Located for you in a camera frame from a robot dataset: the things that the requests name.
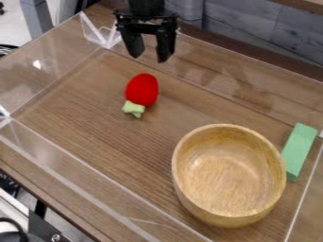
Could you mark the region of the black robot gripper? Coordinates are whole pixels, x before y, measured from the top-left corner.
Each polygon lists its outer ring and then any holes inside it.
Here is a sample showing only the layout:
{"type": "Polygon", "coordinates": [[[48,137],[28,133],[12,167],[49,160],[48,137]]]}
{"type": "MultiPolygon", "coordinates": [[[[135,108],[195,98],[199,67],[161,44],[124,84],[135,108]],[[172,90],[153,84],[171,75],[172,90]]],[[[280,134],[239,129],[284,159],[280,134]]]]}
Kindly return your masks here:
{"type": "Polygon", "coordinates": [[[145,50],[141,34],[156,35],[157,61],[165,62],[175,51],[177,14],[164,9],[156,15],[140,16],[128,9],[116,9],[113,15],[128,54],[139,58],[145,50]]]}

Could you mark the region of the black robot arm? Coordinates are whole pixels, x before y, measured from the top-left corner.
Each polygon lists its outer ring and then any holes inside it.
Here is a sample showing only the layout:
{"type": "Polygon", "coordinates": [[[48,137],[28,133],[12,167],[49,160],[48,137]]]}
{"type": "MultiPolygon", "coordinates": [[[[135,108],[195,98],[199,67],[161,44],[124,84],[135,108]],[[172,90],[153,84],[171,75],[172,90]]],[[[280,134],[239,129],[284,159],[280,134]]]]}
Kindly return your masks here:
{"type": "Polygon", "coordinates": [[[175,51],[177,15],[165,10],[165,0],[127,0],[128,8],[116,9],[116,28],[128,54],[137,59],[145,51],[143,35],[156,38],[156,57],[165,62],[175,51]]]}

